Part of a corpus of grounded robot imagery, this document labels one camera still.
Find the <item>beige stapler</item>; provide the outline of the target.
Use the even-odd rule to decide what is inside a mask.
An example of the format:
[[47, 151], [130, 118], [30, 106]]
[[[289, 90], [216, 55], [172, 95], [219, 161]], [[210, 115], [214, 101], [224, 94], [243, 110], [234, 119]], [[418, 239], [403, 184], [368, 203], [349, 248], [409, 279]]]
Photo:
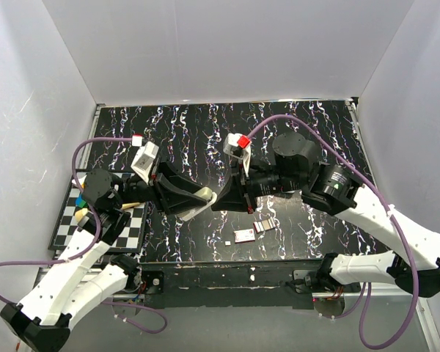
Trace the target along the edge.
[[194, 193], [194, 196], [197, 197], [197, 200], [200, 201], [198, 205], [192, 205], [179, 214], [177, 217], [183, 221], [188, 221], [193, 219], [195, 216], [199, 215], [204, 210], [207, 210], [211, 205], [213, 205], [217, 200], [217, 194], [209, 187], [203, 187], [197, 192]]

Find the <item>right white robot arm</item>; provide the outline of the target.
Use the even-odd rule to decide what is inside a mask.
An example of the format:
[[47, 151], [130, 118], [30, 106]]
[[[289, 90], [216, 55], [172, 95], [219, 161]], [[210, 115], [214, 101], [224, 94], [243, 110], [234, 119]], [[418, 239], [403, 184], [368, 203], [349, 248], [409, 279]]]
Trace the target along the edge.
[[440, 234], [402, 213], [384, 207], [376, 192], [336, 164], [320, 160], [320, 147], [299, 133], [283, 133], [273, 141], [274, 163], [251, 160], [251, 142], [228, 134], [224, 152], [231, 156], [231, 175], [214, 211], [253, 213], [260, 197], [300, 191], [304, 204], [357, 226], [388, 247], [381, 254], [327, 254], [307, 284], [325, 291], [355, 282], [393, 284], [418, 296], [440, 292]]

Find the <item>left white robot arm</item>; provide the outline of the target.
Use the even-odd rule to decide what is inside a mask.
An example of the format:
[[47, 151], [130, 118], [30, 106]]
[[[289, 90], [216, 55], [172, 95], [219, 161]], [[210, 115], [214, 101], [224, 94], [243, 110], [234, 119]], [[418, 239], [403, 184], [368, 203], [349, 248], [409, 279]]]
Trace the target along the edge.
[[87, 173], [82, 196], [88, 209], [66, 249], [30, 293], [1, 310], [4, 322], [33, 351], [60, 351], [88, 312], [113, 293], [140, 288], [138, 264], [123, 254], [94, 279], [81, 283], [130, 222], [123, 205], [152, 202], [165, 215], [187, 219], [216, 201], [215, 192], [184, 177], [167, 161], [132, 169], [135, 174], [129, 178], [105, 169]]

